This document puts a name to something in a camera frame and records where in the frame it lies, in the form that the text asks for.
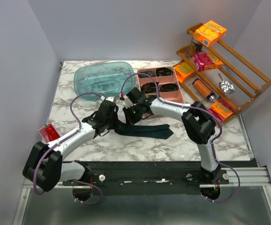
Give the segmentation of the dark green tie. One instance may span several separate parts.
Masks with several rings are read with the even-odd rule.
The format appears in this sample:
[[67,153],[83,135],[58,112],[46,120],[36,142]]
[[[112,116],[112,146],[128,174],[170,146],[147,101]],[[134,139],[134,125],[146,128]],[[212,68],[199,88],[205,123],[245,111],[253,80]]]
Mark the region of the dark green tie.
[[120,125],[116,128],[115,133],[122,136],[132,137],[148,137],[155,139],[168,139],[173,135],[173,131],[170,129],[168,124],[156,125],[156,126],[131,126],[128,127],[126,124]]

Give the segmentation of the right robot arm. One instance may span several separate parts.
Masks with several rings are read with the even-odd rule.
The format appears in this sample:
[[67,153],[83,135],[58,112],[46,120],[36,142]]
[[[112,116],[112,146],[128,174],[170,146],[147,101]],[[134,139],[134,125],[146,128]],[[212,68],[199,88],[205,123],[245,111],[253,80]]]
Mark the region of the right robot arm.
[[201,102],[190,105],[165,100],[158,95],[147,97],[138,88],[133,88],[126,95],[121,93],[120,99],[124,100],[123,111],[131,124],[139,122],[145,114],[161,115],[182,122],[188,137],[198,146],[202,180],[208,184],[217,180],[220,165],[213,144],[216,122]]

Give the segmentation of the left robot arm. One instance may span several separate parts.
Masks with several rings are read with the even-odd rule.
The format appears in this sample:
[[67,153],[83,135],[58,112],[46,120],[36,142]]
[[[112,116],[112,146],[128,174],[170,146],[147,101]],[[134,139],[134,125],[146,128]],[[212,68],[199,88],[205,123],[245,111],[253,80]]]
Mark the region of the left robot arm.
[[23,176],[32,181],[36,194],[52,190],[61,179],[62,162],[82,144],[113,129],[118,107],[114,97],[105,98],[99,109],[64,136],[32,147],[23,169]]

